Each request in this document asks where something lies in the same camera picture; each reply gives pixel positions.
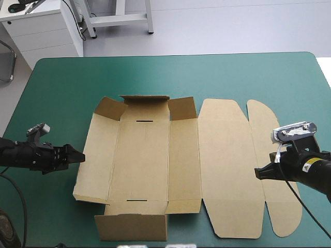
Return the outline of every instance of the yellow label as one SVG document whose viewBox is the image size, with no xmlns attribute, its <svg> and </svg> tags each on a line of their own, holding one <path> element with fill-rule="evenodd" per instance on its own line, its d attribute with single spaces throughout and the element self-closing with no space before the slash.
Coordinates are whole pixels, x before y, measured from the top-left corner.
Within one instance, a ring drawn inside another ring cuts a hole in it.
<svg viewBox="0 0 331 248">
<path fill-rule="evenodd" d="M 313 164 L 313 163 L 315 163 L 316 161 L 319 161 L 319 160 L 322 160 L 322 159 L 320 159 L 320 158 L 312 158 L 312 159 L 308 160 L 306 162 L 306 164 Z"/>
<path fill-rule="evenodd" d="M 304 172 L 308 172 L 309 169 L 310 169 L 310 167 L 311 167 L 311 165 L 312 165 L 313 163 L 319 161 L 319 160 L 322 160 L 322 159 L 320 159 L 320 158 L 312 158 L 312 159 L 309 159 L 309 160 L 304 164 L 304 166 L 302 167 L 302 170 L 303 170 Z"/>
</svg>

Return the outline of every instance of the gray floor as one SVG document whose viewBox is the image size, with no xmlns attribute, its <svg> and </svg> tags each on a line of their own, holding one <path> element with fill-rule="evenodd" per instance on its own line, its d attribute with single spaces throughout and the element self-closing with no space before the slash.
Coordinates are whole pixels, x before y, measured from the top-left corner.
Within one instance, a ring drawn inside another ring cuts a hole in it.
<svg viewBox="0 0 331 248">
<path fill-rule="evenodd" d="M 309 51 L 331 57 L 331 0 L 151 1 L 153 35 L 146 34 L 146 25 L 99 28 L 97 39 L 84 42 L 85 56 Z M 99 16 L 114 9 L 109 0 L 89 2 Z M 144 8 L 144 0 L 127 0 L 127 13 Z M 2 26 L 0 39 L 12 44 Z M 19 54 L 15 80 L 0 88 L 0 136 L 30 73 Z"/>
</svg>

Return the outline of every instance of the cardboard box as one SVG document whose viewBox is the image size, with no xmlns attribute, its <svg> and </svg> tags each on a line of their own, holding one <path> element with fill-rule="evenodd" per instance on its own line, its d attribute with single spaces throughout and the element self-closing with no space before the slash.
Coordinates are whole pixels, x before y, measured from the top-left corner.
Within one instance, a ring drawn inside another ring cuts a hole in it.
<svg viewBox="0 0 331 248">
<path fill-rule="evenodd" d="M 104 97 L 93 113 L 73 195 L 107 204 L 101 240 L 166 240 L 169 213 L 199 213 L 193 97 Z"/>
<path fill-rule="evenodd" d="M 73 192 L 106 204 L 95 216 L 101 240 L 166 240 L 166 214 L 199 213 L 202 196 L 219 237 L 258 238 L 265 202 L 278 236 L 297 228 L 302 208 L 285 182 L 253 170 L 277 150 L 267 106 L 249 101 L 248 121 L 235 101 L 206 99 L 197 118 L 193 97 L 122 97 L 93 113 Z"/>
</svg>

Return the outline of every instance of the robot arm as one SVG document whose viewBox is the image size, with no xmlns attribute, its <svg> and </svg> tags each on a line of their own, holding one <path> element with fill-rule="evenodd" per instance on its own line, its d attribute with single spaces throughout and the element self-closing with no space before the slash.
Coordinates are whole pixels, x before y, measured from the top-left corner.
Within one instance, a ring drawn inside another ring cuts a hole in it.
<svg viewBox="0 0 331 248">
<path fill-rule="evenodd" d="M 41 123 L 27 131 L 25 142 L 0 138 L 0 166 L 29 168 L 44 175 L 67 169 L 70 163 L 85 161 L 85 155 L 71 145 L 54 147 L 51 143 L 40 143 L 40 137 L 49 131 L 50 127 Z"/>
<path fill-rule="evenodd" d="M 325 194 L 331 202 L 331 154 L 320 152 L 314 138 L 316 125 L 299 122 L 274 129 L 272 141 L 287 150 L 270 153 L 271 163 L 255 168 L 258 179 L 301 182 Z"/>
</svg>

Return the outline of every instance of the desk drawer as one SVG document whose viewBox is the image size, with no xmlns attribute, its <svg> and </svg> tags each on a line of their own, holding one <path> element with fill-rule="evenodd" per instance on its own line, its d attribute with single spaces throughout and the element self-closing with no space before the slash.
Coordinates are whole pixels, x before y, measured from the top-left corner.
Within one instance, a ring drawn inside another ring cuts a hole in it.
<svg viewBox="0 0 331 248">
<path fill-rule="evenodd" d="M 67 28 L 61 13 L 2 22 L 11 37 Z"/>
<path fill-rule="evenodd" d="M 67 29 L 15 36 L 12 39 L 21 52 L 73 43 Z"/>
<path fill-rule="evenodd" d="M 79 53 L 74 44 L 25 51 L 22 52 L 22 55 L 31 69 L 33 69 L 36 62 L 42 58 L 79 57 Z"/>
</svg>

